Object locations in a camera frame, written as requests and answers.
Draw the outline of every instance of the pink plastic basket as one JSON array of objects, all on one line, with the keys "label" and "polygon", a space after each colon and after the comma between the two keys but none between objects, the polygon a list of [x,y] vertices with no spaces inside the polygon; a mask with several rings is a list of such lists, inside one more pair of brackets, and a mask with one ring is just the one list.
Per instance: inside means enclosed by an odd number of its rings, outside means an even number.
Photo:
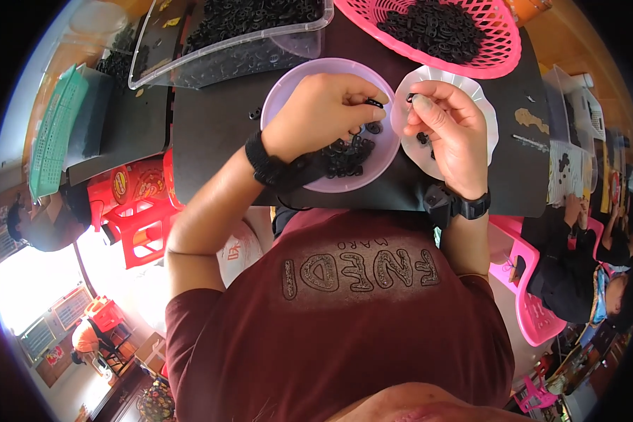
[{"label": "pink plastic basket", "polygon": [[356,26],[400,55],[432,68],[473,79],[495,79],[508,74],[520,60],[520,35],[511,11],[502,0],[439,0],[457,3],[473,16],[477,26],[488,34],[479,55],[461,65],[445,62],[396,40],[377,29],[389,10],[405,13],[415,0],[335,0],[338,9]]}]

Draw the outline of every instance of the black watch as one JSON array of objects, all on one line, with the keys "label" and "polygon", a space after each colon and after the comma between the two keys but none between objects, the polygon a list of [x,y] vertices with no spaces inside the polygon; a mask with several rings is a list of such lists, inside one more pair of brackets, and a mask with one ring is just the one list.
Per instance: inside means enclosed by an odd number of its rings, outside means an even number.
[{"label": "black watch", "polygon": [[424,210],[433,222],[445,230],[453,217],[460,214],[474,220],[485,215],[490,209],[490,189],[478,199],[467,200],[448,189],[445,184],[434,184],[427,189],[423,198]]},{"label": "black watch", "polygon": [[254,179],[269,188],[276,188],[288,172],[289,165],[276,155],[267,155],[262,144],[261,131],[257,131],[246,140],[246,158],[253,166]]}]

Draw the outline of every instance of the bag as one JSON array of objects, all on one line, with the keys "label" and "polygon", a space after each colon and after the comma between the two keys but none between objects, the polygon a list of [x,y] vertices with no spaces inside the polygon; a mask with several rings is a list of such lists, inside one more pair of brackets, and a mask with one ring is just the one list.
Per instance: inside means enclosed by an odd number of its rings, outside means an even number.
[{"label": "bag", "polygon": [[136,402],[141,416],[148,422],[176,422],[175,402],[167,384],[155,379]]}]

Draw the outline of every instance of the seated worker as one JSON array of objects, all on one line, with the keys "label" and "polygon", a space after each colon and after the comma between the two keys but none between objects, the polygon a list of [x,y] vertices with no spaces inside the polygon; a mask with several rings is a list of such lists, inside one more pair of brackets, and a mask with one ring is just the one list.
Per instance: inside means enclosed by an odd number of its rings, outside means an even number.
[{"label": "seated worker", "polygon": [[86,363],[82,360],[93,360],[99,350],[109,353],[117,352],[113,341],[103,333],[96,323],[90,318],[83,318],[73,332],[73,349],[70,356],[77,365]]},{"label": "seated worker", "polygon": [[614,205],[609,215],[609,221],[605,225],[603,236],[598,244],[595,257],[600,262],[608,263],[614,267],[633,266],[633,233],[626,234],[627,216],[622,218],[622,225],[618,227],[616,220],[619,217],[621,207]]},{"label": "seated worker", "polygon": [[[576,248],[568,249],[568,235],[578,224]],[[563,222],[554,225],[540,253],[527,291],[544,308],[575,324],[599,324],[604,319],[625,332],[633,325],[633,269],[611,279],[593,258],[595,232],[587,230],[588,202],[573,194],[565,204]]]},{"label": "seated worker", "polygon": [[63,185],[42,198],[41,206],[26,211],[17,199],[7,214],[7,231],[15,241],[24,239],[42,252],[72,244],[92,224],[87,184]]},{"label": "seated worker", "polygon": [[[479,108],[445,82],[412,90],[420,95],[405,133],[429,135],[455,194],[487,197]],[[425,213],[301,211],[270,251],[223,285],[216,253],[265,188],[258,150],[283,163],[276,169],[347,139],[385,117],[362,104],[366,97],[389,100],[351,74],[305,77],[249,138],[249,154],[234,153],[178,216],[165,263],[179,422],[527,420],[501,409],[514,355],[488,284],[484,207],[472,219],[454,217],[440,250]],[[285,173],[271,174],[281,181]]]}]

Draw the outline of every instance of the window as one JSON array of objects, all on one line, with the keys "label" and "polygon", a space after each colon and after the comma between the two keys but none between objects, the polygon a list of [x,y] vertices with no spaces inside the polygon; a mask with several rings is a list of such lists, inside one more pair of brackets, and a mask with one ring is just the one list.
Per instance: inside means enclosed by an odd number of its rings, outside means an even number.
[{"label": "window", "polygon": [[82,279],[73,245],[56,252],[25,247],[0,263],[0,317],[23,333]]}]

